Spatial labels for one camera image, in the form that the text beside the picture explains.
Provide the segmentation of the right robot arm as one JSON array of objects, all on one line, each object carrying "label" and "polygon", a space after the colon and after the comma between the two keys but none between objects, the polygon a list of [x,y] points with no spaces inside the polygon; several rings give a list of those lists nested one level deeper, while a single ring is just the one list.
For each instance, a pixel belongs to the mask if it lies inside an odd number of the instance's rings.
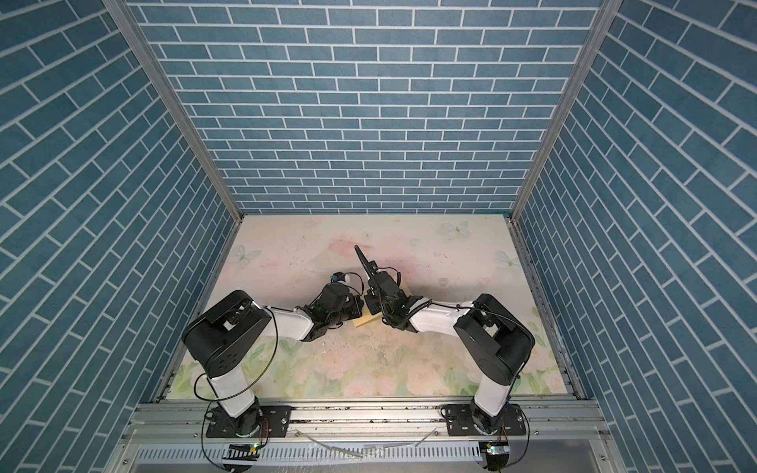
[{"label": "right robot arm", "polygon": [[473,423],[485,435],[500,431],[515,381],[535,346],[533,334],[489,294],[472,302],[439,303],[406,295],[400,278],[383,269],[369,270],[367,275],[366,302],[373,315],[382,316],[384,324],[414,333],[455,336],[462,342],[482,372],[471,401]]}]

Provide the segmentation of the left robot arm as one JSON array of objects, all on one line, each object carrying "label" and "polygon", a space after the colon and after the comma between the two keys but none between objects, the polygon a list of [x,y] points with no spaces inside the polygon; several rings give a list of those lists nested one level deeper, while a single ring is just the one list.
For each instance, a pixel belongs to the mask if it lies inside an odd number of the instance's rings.
[{"label": "left robot arm", "polygon": [[183,344],[199,362],[209,381],[213,396],[206,402],[217,406],[209,411],[211,438],[264,438],[269,426],[242,361],[256,340],[272,336],[311,342],[343,322],[362,316],[359,292],[344,283],[326,284],[313,302],[295,309],[258,305],[252,297],[237,290],[197,317],[183,333]]}]

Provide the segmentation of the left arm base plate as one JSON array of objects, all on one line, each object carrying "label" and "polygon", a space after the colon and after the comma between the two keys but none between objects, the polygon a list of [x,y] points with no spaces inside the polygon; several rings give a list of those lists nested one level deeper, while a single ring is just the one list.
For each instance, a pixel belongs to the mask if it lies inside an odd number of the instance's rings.
[{"label": "left arm base plate", "polygon": [[285,438],[292,407],[263,405],[248,408],[234,418],[223,407],[212,408],[205,416],[205,436],[210,439]]}]

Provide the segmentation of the yellow envelope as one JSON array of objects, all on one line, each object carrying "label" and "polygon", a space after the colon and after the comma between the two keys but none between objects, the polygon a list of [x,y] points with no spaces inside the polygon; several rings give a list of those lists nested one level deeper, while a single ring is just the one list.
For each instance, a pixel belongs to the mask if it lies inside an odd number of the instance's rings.
[{"label": "yellow envelope", "polygon": [[[407,282],[403,280],[401,284],[399,285],[400,289],[402,289],[408,296],[412,295],[412,292],[410,291],[409,287],[407,286]],[[382,321],[382,313],[376,313],[375,315],[372,315],[370,313],[370,310],[368,308],[367,304],[364,304],[362,307],[361,314],[358,318],[351,319],[350,322],[353,324],[354,327],[361,327],[371,322],[381,322]]]}]

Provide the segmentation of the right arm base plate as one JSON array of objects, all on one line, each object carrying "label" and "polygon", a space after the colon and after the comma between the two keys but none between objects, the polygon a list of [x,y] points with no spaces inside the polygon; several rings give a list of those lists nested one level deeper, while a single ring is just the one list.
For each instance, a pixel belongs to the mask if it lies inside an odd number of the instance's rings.
[{"label": "right arm base plate", "polygon": [[520,405],[506,403],[498,414],[491,416],[474,403],[446,404],[440,409],[451,437],[466,436],[523,436],[528,432]]}]

